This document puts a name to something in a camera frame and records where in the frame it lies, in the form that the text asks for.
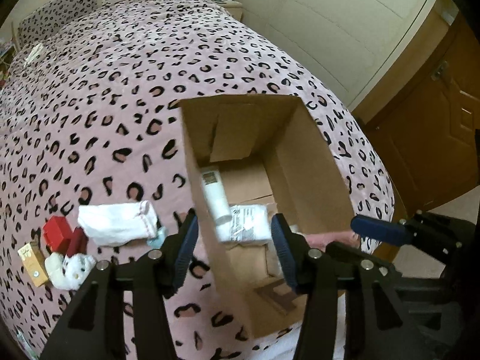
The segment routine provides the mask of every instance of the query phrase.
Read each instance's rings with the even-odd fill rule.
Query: red box
[[[67,252],[72,232],[64,216],[52,216],[43,226],[43,237],[52,251],[61,254]]]

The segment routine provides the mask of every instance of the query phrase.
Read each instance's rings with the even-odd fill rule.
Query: door handle
[[[448,62],[447,61],[443,61],[440,66],[438,66],[438,68],[436,69],[435,72],[433,72],[431,74],[431,79],[433,81],[438,81],[440,80],[442,74],[445,72],[445,70],[448,68]]]

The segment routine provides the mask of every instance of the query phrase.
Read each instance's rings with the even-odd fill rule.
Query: tiled floor
[[[476,187],[465,195],[431,210],[431,212],[476,223],[479,201],[480,187]],[[394,264],[404,276],[411,278],[438,278],[444,267],[441,262],[412,246],[402,246],[397,257],[395,257]]]

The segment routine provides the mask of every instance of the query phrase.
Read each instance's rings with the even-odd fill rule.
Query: bed
[[[391,181],[342,102],[301,64],[208,0],[121,0],[75,19],[42,41],[30,65],[16,57],[0,95],[0,311],[40,353],[72,291],[32,287],[16,250],[41,237],[45,220],[75,224],[81,204],[148,199],[175,231],[193,205],[178,100],[220,93],[300,96],[327,141],[354,211],[391,220]],[[376,242],[362,240],[372,251]],[[99,248],[96,259],[126,263],[142,242]],[[295,345],[298,326],[245,337],[219,306],[201,240],[184,287],[166,302],[181,359],[274,358]],[[125,352],[135,359],[133,308],[124,304]]]

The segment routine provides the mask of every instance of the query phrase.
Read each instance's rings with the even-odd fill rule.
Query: white plush toy
[[[45,259],[45,269],[55,288],[76,291],[85,281],[95,263],[95,259],[90,255],[78,253],[70,258],[63,258],[60,253],[54,252]]]

